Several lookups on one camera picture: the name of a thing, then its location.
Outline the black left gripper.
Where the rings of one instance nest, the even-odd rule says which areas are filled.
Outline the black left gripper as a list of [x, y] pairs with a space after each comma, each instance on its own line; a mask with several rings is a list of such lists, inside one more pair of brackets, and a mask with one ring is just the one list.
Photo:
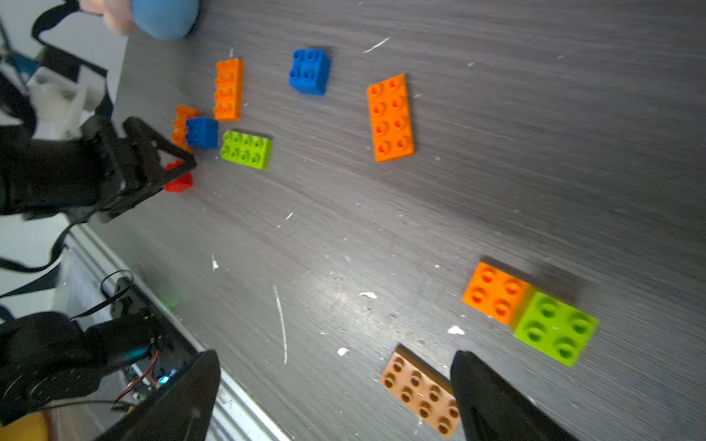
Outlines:
[[196, 158], [145, 121], [128, 117], [125, 137], [112, 122], [91, 117], [75, 139], [31, 139], [23, 126], [1, 128], [1, 214], [28, 220], [64, 213], [77, 221], [108, 212], [132, 189], [132, 152], [147, 189], [193, 171]]

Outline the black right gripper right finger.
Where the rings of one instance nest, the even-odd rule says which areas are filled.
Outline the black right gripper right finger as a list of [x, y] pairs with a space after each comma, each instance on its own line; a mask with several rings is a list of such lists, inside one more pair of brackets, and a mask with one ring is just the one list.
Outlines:
[[468, 440], [575, 439], [470, 351], [455, 354], [450, 385]]

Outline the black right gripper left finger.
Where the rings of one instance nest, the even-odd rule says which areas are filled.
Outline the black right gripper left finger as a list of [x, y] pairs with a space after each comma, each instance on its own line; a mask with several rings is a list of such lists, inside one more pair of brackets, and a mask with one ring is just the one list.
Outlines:
[[167, 386], [121, 419], [100, 440], [204, 440], [221, 384], [214, 350], [200, 352]]

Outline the lime green 2x2 lego brick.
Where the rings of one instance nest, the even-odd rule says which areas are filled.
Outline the lime green 2x2 lego brick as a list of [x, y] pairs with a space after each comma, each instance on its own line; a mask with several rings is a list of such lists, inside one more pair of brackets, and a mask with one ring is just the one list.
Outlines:
[[599, 320], [530, 286], [510, 322], [513, 336], [565, 366], [573, 367]]

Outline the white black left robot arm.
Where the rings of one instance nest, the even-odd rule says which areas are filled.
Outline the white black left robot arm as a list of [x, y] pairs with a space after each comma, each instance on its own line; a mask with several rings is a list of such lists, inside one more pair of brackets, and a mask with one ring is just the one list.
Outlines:
[[142, 119], [111, 120], [104, 68], [49, 43], [18, 86], [1, 77], [1, 213], [110, 222], [195, 169]]

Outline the red lego brick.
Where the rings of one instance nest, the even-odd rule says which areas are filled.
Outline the red lego brick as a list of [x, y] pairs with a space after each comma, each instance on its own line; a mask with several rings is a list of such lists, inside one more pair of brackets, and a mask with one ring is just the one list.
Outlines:
[[[176, 160], [174, 162], [167, 164], [165, 169], [172, 170], [174, 168], [179, 167], [180, 165], [183, 165], [183, 162]], [[165, 189], [165, 192], [168, 192], [168, 193], [182, 193], [188, 189], [191, 189], [192, 187], [193, 187], [193, 177], [192, 177], [191, 172], [188, 172], [184, 176], [181, 176], [180, 178], [175, 179], [174, 181], [166, 184], [164, 189]]]

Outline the small blue lego brick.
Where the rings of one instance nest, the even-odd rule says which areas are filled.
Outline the small blue lego brick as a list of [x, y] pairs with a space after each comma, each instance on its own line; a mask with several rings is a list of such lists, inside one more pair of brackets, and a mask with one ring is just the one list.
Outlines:
[[189, 147], [213, 150], [218, 148], [219, 124], [215, 119], [196, 117], [186, 120], [186, 142]]

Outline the tan 2x4 lego plate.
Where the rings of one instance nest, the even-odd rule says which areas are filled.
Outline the tan 2x4 lego plate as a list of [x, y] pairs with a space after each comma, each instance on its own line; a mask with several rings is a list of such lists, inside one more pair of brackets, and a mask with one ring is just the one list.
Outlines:
[[450, 381], [404, 345], [395, 347], [379, 383], [445, 440], [460, 427]]

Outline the orange lego brick under blue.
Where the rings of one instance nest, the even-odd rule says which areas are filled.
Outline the orange lego brick under blue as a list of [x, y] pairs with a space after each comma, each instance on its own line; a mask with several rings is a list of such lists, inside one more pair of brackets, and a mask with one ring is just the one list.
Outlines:
[[181, 150], [193, 153], [193, 148], [189, 147], [186, 137], [188, 133], [187, 120], [201, 117], [202, 113], [195, 108], [180, 105], [176, 108], [176, 119], [173, 122], [173, 132], [171, 133], [171, 143]]

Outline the lime green 2x4 lego brick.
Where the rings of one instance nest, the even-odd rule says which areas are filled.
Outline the lime green 2x4 lego brick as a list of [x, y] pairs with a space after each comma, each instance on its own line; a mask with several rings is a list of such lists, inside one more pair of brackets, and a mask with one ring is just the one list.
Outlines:
[[244, 132], [228, 130], [222, 136], [222, 160], [257, 170], [267, 170], [272, 140]]

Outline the blue 2x2 lego brick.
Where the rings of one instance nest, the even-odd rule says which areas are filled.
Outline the blue 2x2 lego brick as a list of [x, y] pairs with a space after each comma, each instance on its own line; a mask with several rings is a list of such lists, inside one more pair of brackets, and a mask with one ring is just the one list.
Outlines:
[[320, 49], [299, 49], [292, 55], [289, 85], [305, 95], [323, 96], [331, 61], [327, 53]]

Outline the flat orange 2x4 lego plate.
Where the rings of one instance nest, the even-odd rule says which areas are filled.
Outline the flat orange 2x4 lego plate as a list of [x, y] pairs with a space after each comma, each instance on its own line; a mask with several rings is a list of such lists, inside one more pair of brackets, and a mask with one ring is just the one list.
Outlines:
[[367, 89], [371, 118], [372, 149], [377, 163], [415, 153], [406, 75], [386, 79]]

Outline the pink plush pig toy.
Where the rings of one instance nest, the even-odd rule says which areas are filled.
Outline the pink plush pig toy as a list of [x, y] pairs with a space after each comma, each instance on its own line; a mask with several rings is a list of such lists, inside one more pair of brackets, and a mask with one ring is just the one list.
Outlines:
[[82, 11], [99, 15], [120, 36], [136, 29], [156, 40], [186, 38], [200, 16], [198, 0], [82, 0]]

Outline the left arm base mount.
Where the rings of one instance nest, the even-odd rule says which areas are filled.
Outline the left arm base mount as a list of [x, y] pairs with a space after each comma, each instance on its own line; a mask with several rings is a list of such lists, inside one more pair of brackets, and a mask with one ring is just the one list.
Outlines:
[[1, 310], [1, 423], [50, 402], [86, 397], [101, 380], [137, 366], [128, 391], [169, 383], [197, 350], [163, 312], [119, 271], [113, 293], [77, 315], [36, 312], [16, 318]]

